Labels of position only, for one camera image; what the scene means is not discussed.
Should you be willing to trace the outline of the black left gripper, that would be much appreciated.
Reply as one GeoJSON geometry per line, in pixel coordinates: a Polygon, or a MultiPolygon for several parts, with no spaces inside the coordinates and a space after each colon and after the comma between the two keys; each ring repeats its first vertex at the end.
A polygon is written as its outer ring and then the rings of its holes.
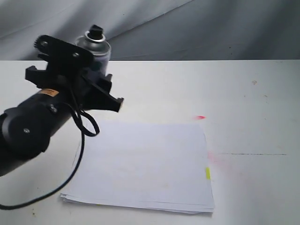
{"type": "Polygon", "coordinates": [[[35,66],[25,69],[25,79],[40,89],[35,94],[35,110],[107,110],[119,112],[124,98],[110,94],[112,74],[90,69],[78,73],[57,74],[35,66]]]}

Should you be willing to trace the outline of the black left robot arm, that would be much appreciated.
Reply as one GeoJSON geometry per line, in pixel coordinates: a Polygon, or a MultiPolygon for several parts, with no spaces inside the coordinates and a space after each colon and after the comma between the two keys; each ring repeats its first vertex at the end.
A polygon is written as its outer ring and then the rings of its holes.
{"type": "Polygon", "coordinates": [[[26,80],[34,83],[38,92],[9,108],[0,117],[0,173],[6,175],[45,152],[51,137],[69,120],[79,124],[84,116],[93,125],[89,110],[118,112],[122,98],[110,91],[112,75],[89,69],[25,71],[26,80]]]}

